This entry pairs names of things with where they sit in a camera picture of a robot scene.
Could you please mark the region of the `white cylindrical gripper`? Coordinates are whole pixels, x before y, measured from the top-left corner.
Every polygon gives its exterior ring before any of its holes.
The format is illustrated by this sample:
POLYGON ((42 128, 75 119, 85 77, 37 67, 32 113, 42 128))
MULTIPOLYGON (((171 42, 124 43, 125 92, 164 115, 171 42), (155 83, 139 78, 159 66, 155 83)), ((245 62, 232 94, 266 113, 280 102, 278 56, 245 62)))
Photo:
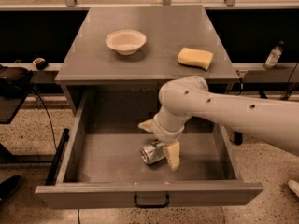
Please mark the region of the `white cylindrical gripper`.
POLYGON ((139 129, 148 133, 152 132, 159 141, 170 143, 164 146, 164 155, 172 171, 179 168, 180 143, 178 140, 185 123, 190 118, 188 115, 173 114, 162 106, 152 120, 149 119, 138 124, 139 129))

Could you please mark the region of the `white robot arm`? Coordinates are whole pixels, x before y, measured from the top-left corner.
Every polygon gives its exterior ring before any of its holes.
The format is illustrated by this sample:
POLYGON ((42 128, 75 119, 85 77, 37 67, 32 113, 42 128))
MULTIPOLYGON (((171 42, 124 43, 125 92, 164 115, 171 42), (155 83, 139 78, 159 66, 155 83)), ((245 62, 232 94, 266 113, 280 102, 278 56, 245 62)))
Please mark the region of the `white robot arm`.
POLYGON ((207 119, 299 155, 299 103, 212 93, 206 81, 190 76, 159 91, 161 108, 140 129, 165 143, 179 140, 192 117, 207 119))

